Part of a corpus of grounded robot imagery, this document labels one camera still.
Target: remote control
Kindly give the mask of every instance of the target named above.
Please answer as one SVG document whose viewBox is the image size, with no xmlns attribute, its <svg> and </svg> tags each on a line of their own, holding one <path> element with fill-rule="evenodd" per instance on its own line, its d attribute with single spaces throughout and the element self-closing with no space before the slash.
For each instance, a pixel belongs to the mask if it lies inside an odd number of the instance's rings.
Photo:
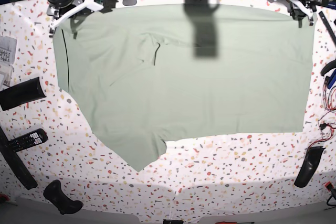
<svg viewBox="0 0 336 224">
<path fill-rule="evenodd" d="M 17 137 L 9 141 L 9 146 L 14 152 L 19 152 L 36 145 L 42 144 L 48 140 L 47 134 L 43 129 L 32 131 L 26 135 Z"/>
</svg>

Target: table surface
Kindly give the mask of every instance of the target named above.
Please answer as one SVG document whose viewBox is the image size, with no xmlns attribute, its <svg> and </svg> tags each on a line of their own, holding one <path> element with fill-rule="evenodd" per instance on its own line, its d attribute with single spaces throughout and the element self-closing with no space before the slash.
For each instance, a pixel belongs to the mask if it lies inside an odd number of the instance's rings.
<svg viewBox="0 0 336 224">
<path fill-rule="evenodd" d="M 206 1 L 288 14 L 285 6 L 267 0 Z M 184 2 L 138 0 L 136 6 Z M 334 140 L 324 144 L 326 150 L 309 185 L 293 185 L 305 149 L 321 136 L 317 120 L 325 110 L 321 105 L 323 78 L 319 72 L 335 57 L 335 46 L 320 19 L 316 23 L 303 132 L 219 135 L 167 142 L 166 154 L 137 173 L 93 135 L 75 100 L 58 87 L 47 7 L 46 0 L 0 6 L 0 34 L 17 39 L 11 85 L 40 76 L 47 96 L 0 112 L 1 127 L 9 139 L 39 126 L 49 136 L 48 142 L 18 153 L 38 187 L 27 191 L 0 155 L 0 192 L 12 199 L 21 196 L 47 202 L 44 188 L 60 179 L 65 194 L 81 200 L 84 209 L 134 214 L 146 222 L 197 222 L 209 215 L 276 210 L 328 198 L 324 184 L 335 182 L 336 175 Z M 118 0 L 116 8 L 121 7 L 122 0 Z M 322 9 L 329 22 L 336 19 L 336 10 Z M 325 119 L 335 121 L 333 114 Z"/>
</svg>

